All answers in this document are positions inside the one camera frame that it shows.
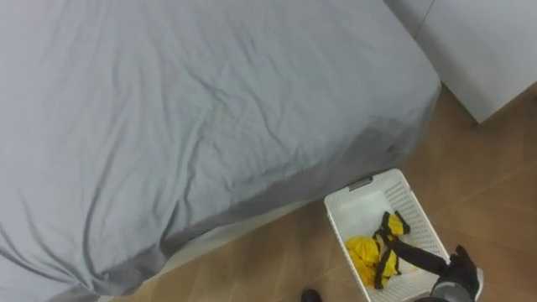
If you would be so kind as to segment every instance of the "white laundry basket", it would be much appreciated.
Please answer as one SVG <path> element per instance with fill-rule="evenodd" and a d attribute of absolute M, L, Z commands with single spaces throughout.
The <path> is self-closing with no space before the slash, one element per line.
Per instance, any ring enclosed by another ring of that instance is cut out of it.
<path fill-rule="evenodd" d="M 325 205 L 341 249 L 368 301 L 414 301 L 429 293 L 438 277 L 421 269 L 392 277 L 384 289 L 365 288 L 344 245 L 350 237 L 372 236 L 383 213 L 397 210 L 410 225 L 409 244 L 449 258 L 401 171 L 392 169 L 341 189 L 327 196 Z"/>

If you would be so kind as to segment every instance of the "brown floor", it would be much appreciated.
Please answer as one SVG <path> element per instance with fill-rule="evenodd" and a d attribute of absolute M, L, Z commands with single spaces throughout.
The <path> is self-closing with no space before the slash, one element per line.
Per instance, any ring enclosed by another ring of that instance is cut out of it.
<path fill-rule="evenodd" d="M 449 91 L 402 170 L 448 251 L 485 272 L 480 301 L 537 301 L 537 105 L 474 127 Z M 363 301 L 319 201 L 145 284 L 117 301 Z"/>

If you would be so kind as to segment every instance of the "mattress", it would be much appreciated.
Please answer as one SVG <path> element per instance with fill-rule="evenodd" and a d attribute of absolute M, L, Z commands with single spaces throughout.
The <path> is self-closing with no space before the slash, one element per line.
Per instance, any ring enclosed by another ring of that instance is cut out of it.
<path fill-rule="evenodd" d="M 379 0 L 0 0 L 0 79 L 2 302 L 132 293 L 394 167 L 440 87 Z"/>

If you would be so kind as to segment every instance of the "black glove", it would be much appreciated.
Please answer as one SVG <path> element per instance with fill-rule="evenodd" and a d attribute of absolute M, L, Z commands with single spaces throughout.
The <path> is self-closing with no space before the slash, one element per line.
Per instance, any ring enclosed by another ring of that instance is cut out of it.
<path fill-rule="evenodd" d="M 464 247 L 457 246 L 455 252 L 450 256 L 451 262 L 446 267 L 444 273 L 438 278 L 436 285 L 444 282 L 459 284 L 475 300 L 477 291 L 479 290 L 476 264 L 470 259 Z"/>

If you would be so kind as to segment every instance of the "black shoe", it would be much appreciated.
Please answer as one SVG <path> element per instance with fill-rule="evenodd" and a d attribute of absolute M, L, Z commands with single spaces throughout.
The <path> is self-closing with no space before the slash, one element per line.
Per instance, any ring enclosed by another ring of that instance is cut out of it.
<path fill-rule="evenodd" d="M 307 289 L 302 292 L 302 299 L 300 302 L 322 302 L 322 299 L 316 290 Z"/>

